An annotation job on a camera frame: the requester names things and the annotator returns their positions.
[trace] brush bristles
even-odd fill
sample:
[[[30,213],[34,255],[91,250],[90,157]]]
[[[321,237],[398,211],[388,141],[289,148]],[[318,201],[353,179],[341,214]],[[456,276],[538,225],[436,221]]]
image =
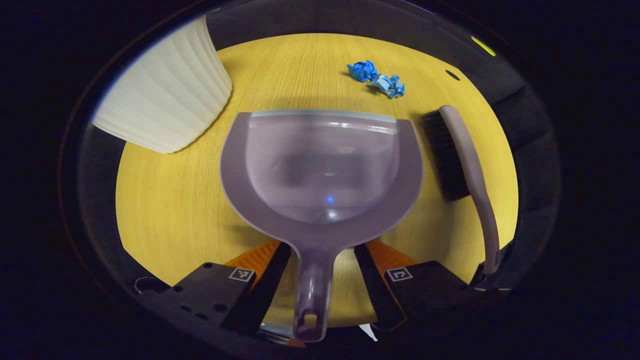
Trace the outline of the brush bristles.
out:
[[[448,201],[454,201],[468,196],[469,189],[462,163],[444,119],[439,112],[434,111],[423,116],[422,125],[433,151],[443,197]]]

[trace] dustpan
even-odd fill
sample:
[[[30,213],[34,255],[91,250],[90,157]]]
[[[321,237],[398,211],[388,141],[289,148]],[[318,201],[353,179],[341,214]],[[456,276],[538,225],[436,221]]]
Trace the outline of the dustpan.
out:
[[[236,116],[220,160],[223,189],[249,225],[298,255],[297,338],[324,337],[335,257],[394,227],[422,173],[409,120],[333,110]]]

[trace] table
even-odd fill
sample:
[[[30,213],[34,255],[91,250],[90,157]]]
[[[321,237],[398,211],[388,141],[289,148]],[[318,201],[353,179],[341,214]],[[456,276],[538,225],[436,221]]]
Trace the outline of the table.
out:
[[[269,241],[236,215],[220,184],[220,152],[240,111],[364,111],[410,119],[417,125],[424,112],[451,104],[465,119],[477,147],[500,246],[513,238],[518,188],[509,144],[492,109],[460,70],[407,47],[341,34],[263,38],[218,54],[233,91],[211,127],[174,154],[159,154],[132,143],[126,144],[122,154],[116,186],[122,245],[160,280],[174,285],[206,261],[225,263]],[[346,64],[366,59],[382,74],[398,74],[406,85],[404,97],[389,99],[351,78]],[[419,142],[425,160],[422,191],[409,214],[381,240],[418,262],[439,261],[469,281],[484,261],[476,209],[470,197],[453,203],[442,199],[433,155],[422,131]],[[329,326],[375,322],[353,249],[340,253],[334,267]],[[265,322],[291,324],[296,269],[293,254]]]

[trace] crumpled paper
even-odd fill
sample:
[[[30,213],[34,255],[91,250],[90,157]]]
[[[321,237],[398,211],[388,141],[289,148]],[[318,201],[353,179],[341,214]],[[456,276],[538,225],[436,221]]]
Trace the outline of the crumpled paper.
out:
[[[376,66],[369,60],[367,60],[367,62],[358,61],[353,65],[347,64],[347,69],[349,69],[351,77],[361,83],[378,77]]]
[[[400,83],[400,77],[398,75],[393,75],[390,79],[384,74],[378,75],[371,79],[371,82],[367,86],[379,88],[391,99],[404,95],[404,84]]]

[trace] brush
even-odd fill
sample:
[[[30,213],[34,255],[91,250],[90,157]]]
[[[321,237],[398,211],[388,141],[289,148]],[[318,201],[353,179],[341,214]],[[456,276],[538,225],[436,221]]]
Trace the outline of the brush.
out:
[[[480,159],[462,116],[451,105],[422,118],[427,140],[435,158],[442,196],[448,201],[471,195],[484,236],[484,273],[498,269],[500,242],[498,227],[486,192]]]

